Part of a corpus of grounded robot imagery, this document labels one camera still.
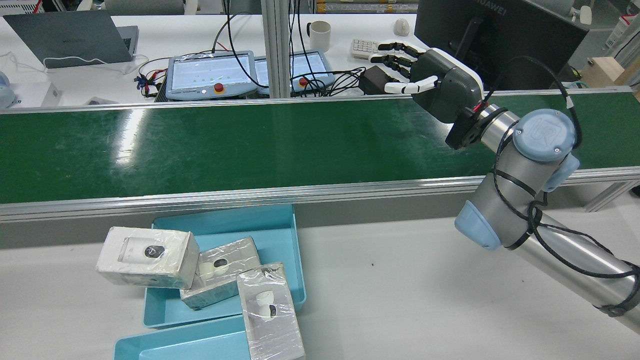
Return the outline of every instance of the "gray laptop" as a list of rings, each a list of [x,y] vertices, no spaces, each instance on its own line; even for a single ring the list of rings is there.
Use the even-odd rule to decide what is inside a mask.
[[[138,43],[137,26],[116,28],[109,13],[101,10],[5,15],[4,19],[50,69],[101,63],[51,59],[66,56],[106,63],[131,61]]]

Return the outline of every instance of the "blue tray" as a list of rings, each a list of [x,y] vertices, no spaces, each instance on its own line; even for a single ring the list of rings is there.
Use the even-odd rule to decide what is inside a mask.
[[[242,315],[120,338],[114,360],[249,360]]]
[[[284,263],[297,311],[307,299],[298,248],[296,217],[292,205],[254,206],[157,218],[152,227],[191,231],[200,246],[200,251],[249,235],[253,236],[263,264],[278,261]],[[237,295],[196,311],[180,300],[179,290],[147,288],[142,322],[145,327],[164,329],[240,314],[242,307]]]

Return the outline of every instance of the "white keyboard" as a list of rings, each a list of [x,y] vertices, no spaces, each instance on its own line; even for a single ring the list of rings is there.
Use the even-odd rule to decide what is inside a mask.
[[[351,55],[356,59],[368,59],[371,54],[403,54],[400,50],[380,51],[377,41],[353,39],[351,42]]]

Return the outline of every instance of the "blue joint cap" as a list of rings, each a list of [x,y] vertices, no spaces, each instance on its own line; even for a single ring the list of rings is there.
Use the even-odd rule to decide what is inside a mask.
[[[578,169],[580,166],[580,160],[578,160],[573,154],[570,154],[564,159],[562,164],[554,173],[551,175],[547,183],[542,186],[542,190],[544,192],[552,192],[554,191],[560,184],[566,180],[569,175],[571,175],[574,171]]]
[[[456,217],[454,225],[459,232],[487,250],[493,251],[502,245],[491,225],[469,200]]]
[[[534,110],[513,129],[513,143],[521,154],[534,161],[556,161],[567,156],[575,144],[573,122],[552,109]]]

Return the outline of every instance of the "huawei logo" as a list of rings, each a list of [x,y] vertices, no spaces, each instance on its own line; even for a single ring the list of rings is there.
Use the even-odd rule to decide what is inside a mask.
[[[500,5],[494,3],[489,0],[476,0],[476,2],[480,5],[486,6],[489,9],[497,12],[499,15],[505,16],[507,14],[507,9],[501,7]]]

